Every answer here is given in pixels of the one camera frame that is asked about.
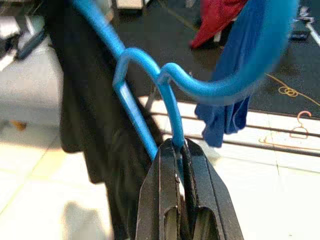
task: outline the hanging clothes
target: hanging clothes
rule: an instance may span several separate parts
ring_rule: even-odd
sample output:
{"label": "hanging clothes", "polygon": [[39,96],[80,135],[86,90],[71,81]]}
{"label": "hanging clothes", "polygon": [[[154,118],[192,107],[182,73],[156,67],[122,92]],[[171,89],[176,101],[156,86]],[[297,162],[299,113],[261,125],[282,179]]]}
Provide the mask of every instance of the hanging clothes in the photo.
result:
{"label": "hanging clothes", "polygon": [[221,32],[239,14],[247,0],[202,0],[201,27],[192,48],[198,48],[215,34]]}
{"label": "hanging clothes", "polygon": [[[90,180],[105,183],[114,239],[134,239],[140,188],[151,160],[113,90],[116,61],[68,1],[47,1],[44,9],[50,11],[47,30],[64,72],[62,148],[83,151]],[[136,102],[160,145],[160,130]]]}
{"label": "hanging clothes", "polygon": [[[241,11],[216,65],[212,81],[235,74],[249,61],[260,36],[265,1],[249,0]],[[250,97],[227,106],[198,104],[195,114],[206,124],[202,132],[204,140],[212,147],[221,147],[224,134],[237,133],[243,129],[246,126],[249,101]]]}

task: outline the black mat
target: black mat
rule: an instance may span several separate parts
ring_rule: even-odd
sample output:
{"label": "black mat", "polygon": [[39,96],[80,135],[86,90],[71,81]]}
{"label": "black mat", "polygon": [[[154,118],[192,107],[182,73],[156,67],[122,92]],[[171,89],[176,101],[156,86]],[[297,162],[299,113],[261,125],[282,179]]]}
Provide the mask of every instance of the black mat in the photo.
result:
{"label": "black mat", "polygon": [[[191,72],[193,77],[208,81],[222,50],[219,47],[191,50],[189,43],[196,32],[172,14],[183,17],[187,24],[193,24],[200,15],[200,0],[192,8],[185,8],[185,0],[161,0],[161,3],[171,13],[158,0],[151,0],[146,14],[120,14],[119,23],[115,21],[114,25],[121,40],[128,47],[145,50],[159,66],[175,62],[186,72]],[[153,86],[151,80],[139,67],[133,67],[131,74],[136,79],[133,84],[135,94],[148,95]],[[320,102],[320,47],[311,36],[306,42],[291,42],[271,74],[289,87]],[[282,85],[267,77],[252,96],[250,108],[293,116],[308,110],[314,117],[320,118],[320,106],[300,95],[295,98],[282,95],[278,92],[279,87]],[[178,101],[193,102],[174,84],[172,88]]]}

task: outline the wooden leg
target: wooden leg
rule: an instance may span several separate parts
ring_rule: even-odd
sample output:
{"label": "wooden leg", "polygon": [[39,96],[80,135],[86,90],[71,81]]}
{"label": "wooden leg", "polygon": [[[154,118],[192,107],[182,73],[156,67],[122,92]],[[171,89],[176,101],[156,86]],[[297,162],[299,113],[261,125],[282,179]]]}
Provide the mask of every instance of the wooden leg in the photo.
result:
{"label": "wooden leg", "polygon": [[26,122],[21,122],[21,121],[10,121],[10,123],[12,125],[15,126],[15,128],[19,131],[23,131],[26,129],[27,127],[27,123]]}

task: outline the hanger hook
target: hanger hook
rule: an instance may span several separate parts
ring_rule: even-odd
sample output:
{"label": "hanger hook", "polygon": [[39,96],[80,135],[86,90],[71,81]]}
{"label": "hanger hook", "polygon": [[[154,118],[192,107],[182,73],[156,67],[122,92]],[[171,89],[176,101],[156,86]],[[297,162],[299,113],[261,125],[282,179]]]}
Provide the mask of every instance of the hanger hook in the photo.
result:
{"label": "hanger hook", "polygon": [[301,127],[304,127],[303,123],[300,120],[301,115],[307,114],[309,117],[312,117],[311,112],[309,111],[301,111],[299,112],[298,116],[296,117],[296,119],[298,120],[298,122],[300,123]]}

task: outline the clip jaw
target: clip jaw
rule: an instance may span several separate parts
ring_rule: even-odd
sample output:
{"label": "clip jaw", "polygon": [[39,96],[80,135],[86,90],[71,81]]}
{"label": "clip jaw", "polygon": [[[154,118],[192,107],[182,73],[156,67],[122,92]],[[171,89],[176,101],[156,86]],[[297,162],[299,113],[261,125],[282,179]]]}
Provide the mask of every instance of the clip jaw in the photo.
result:
{"label": "clip jaw", "polygon": [[185,201],[167,139],[140,190],[135,240],[243,240],[228,189],[202,149],[187,139],[181,154]]}

